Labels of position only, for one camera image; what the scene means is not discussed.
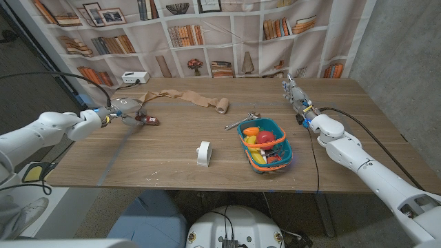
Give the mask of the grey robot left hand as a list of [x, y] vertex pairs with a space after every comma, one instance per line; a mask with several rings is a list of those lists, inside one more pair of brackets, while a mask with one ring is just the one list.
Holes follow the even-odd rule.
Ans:
[[111, 100], [111, 106], [106, 108], [104, 121], [110, 123], [114, 118], [121, 118], [123, 124], [128, 126], [146, 125], [147, 111], [143, 102], [138, 99], [122, 97]]

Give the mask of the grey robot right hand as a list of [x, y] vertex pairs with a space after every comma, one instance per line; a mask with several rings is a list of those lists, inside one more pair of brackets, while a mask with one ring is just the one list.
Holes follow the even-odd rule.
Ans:
[[313, 106], [309, 96], [296, 84], [294, 77], [288, 73], [288, 81], [283, 81], [283, 96], [289, 101], [293, 109], [307, 120], [317, 117], [317, 109]]

